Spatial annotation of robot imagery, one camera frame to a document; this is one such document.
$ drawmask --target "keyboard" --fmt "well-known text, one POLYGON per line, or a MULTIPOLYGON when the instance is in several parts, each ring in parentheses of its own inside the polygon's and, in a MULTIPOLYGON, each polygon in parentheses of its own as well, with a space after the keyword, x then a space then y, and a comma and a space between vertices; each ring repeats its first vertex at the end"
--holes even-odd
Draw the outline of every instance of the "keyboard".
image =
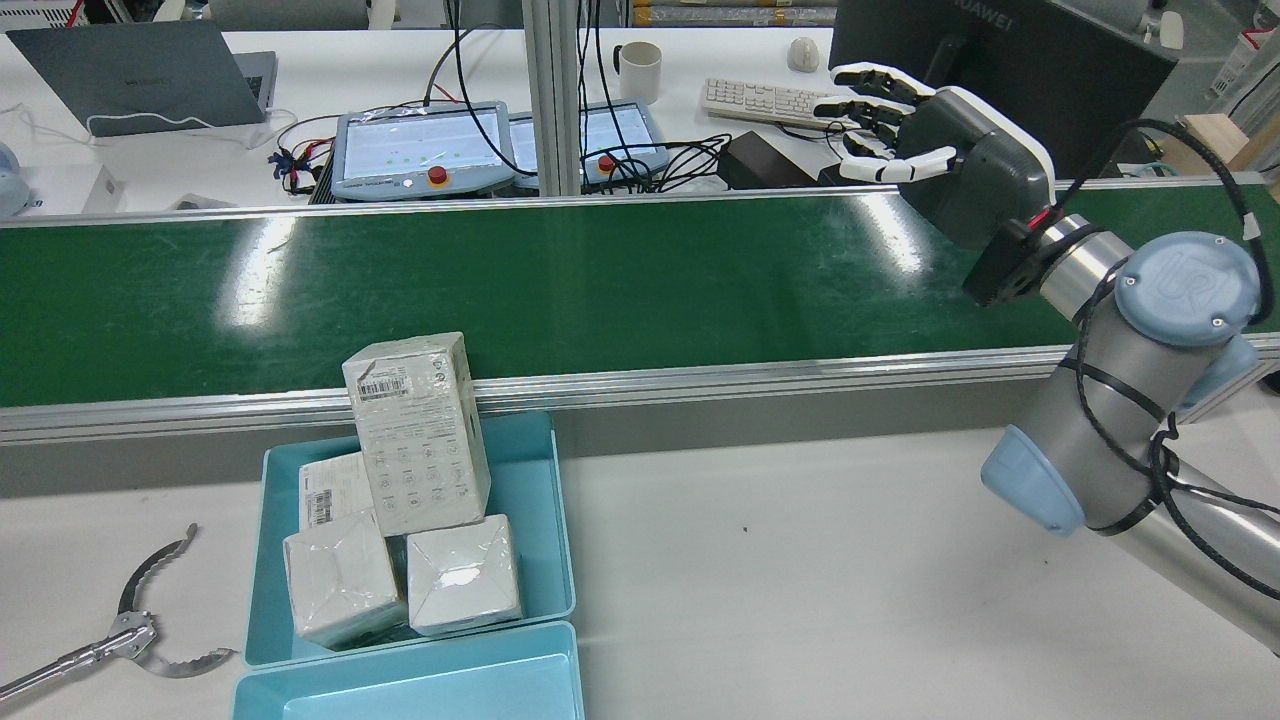
POLYGON ((831 118, 814 118, 813 106, 822 97, 836 95, 814 90, 777 87, 759 82, 707 78, 703 85, 703 110, 708 115, 827 129, 831 118))

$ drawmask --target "monitor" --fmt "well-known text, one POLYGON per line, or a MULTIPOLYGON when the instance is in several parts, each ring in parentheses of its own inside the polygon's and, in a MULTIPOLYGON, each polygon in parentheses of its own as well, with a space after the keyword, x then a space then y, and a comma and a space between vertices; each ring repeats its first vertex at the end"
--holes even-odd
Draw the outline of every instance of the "monitor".
POLYGON ((333 195, 343 200, 408 200, 484 192, 508 184, 512 158, 507 106, 393 108, 338 119, 333 195))
MULTIPOLYGON (((611 181, 626 182, 627 178, 634 177, 636 173, 646 174, 645 168, 650 173, 657 173, 667 167, 667 149, 655 146, 662 142, 662 135, 658 132, 658 126, 654 123, 653 115, 649 114, 649 108, 644 101, 630 99, 617 100, 613 102, 612 115, 607 102, 588 105, 579 114, 579 132, 581 133, 579 137, 586 138, 586 152, 582 155, 586 170, 582 174, 582 184, 603 184, 611 181), (617 115, 618 118, 617 128, 613 127, 612 115, 617 115), (621 138, 618 137, 618 128, 622 129, 621 138), (626 158, 626 151, 616 150, 623 143, 630 146, 631 158, 639 163, 644 163, 644 165, 639 163, 628 165, 628 169, 635 170, 635 173, 614 170, 611 177, 607 170, 600 169, 599 159, 611 149, 613 149, 611 155, 614 158, 626 158)), ((526 170, 538 170, 534 118, 531 114, 522 113, 511 117, 511 143, 516 149, 516 165, 526 170)), ((516 187, 538 187, 538 177, 521 176, 516 178, 516 187)))
POLYGON ((840 0, 831 67, 872 61, 977 94, 1041 141, 1059 177, 1140 117, 1175 60, 1050 0, 840 0))

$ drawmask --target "laptop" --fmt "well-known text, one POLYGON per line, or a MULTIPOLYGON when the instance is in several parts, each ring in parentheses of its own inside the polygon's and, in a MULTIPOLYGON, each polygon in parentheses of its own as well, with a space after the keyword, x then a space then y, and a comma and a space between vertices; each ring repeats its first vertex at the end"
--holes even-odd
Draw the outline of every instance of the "laptop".
POLYGON ((218 26, 188 20, 15 29, 9 40, 97 137, 261 123, 275 88, 275 53, 232 55, 218 26))

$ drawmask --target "cardboard box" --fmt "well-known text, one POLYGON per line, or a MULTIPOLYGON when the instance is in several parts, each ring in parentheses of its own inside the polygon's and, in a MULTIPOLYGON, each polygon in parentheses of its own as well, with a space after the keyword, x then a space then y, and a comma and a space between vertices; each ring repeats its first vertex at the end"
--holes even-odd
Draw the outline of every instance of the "cardboard box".
POLYGON ((370 345, 342 373, 383 534, 484 518, 489 465, 462 333, 370 345))
POLYGON ((298 468, 298 528, 307 529, 374 506, 360 452, 298 468))
POLYGON ((419 634, 431 637, 524 616, 506 515, 412 534, 407 546, 408 624, 419 634))
POLYGON ((406 620, 387 542, 364 510, 284 538, 293 630, 343 650, 406 620))

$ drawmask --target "metal gripper tool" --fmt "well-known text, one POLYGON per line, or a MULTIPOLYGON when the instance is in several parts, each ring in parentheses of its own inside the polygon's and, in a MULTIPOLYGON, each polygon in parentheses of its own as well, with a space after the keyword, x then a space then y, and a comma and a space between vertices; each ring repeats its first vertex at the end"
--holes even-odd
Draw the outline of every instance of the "metal gripper tool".
POLYGON ((64 678, 76 670, 88 667, 108 657, 125 657, 161 678, 192 678, 212 670, 230 657, 234 651, 220 647, 196 660, 169 662, 151 650, 151 644, 156 639, 155 616, 137 607, 138 588, 142 585, 142 582, 147 579, 157 565, 165 560, 177 557, 182 551, 187 550, 193 537, 196 537, 195 523, 187 527, 187 537, 161 547, 151 557, 143 560, 142 565, 138 565, 129 582, 124 584, 124 592, 120 593, 120 605, 118 606, 119 615, 111 623, 106 638, 73 650, 40 670, 0 687, 0 703, 24 691, 64 678))

